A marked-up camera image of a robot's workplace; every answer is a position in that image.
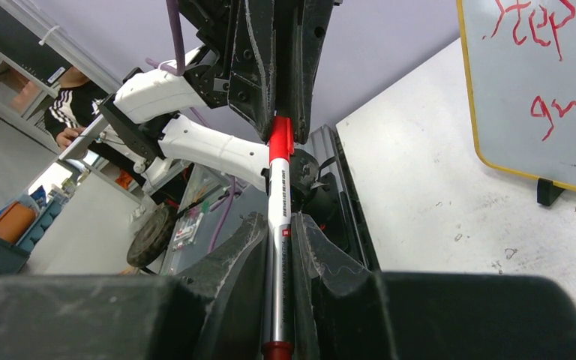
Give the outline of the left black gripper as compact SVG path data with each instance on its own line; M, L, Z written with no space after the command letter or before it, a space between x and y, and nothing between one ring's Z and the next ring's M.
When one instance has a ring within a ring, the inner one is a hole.
M275 110L311 132L314 85L334 1L178 1L202 45L185 71L211 107L230 107L264 142Z

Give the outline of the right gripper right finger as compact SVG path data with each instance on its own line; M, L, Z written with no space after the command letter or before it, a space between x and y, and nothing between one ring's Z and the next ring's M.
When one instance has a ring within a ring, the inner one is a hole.
M576 307L544 277L370 271L292 218L295 359L576 359Z

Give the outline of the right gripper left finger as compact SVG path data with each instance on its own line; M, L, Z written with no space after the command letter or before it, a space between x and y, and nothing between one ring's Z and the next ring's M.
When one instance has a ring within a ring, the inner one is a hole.
M260 359L257 212L174 276L0 277L0 359Z

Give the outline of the red white marker pen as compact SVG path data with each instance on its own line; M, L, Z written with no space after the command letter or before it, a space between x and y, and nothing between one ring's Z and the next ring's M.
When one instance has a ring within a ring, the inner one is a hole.
M268 244L262 330L264 359L291 359L294 352L290 165L270 162Z

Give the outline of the red marker cap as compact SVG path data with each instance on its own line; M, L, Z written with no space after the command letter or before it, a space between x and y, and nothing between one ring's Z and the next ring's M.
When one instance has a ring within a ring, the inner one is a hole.
M286 161L294 152L294 133L290 118L276 115L268 141L269 162L281 158Z

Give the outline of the yellow framed whiteboard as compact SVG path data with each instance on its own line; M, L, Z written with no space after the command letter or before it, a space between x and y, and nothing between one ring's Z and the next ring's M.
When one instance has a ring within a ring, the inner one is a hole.
M475 153L576 191L576 1L459 1Z

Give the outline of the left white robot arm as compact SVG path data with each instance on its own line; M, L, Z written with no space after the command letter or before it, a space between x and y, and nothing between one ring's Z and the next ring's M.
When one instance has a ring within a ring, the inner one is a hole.
M336 1L169 1L173 64L135 72L100 106L146 163L190 161L261 191L272 162L311 132L314 84ZM251 142L191 121L186 109L228 107Z

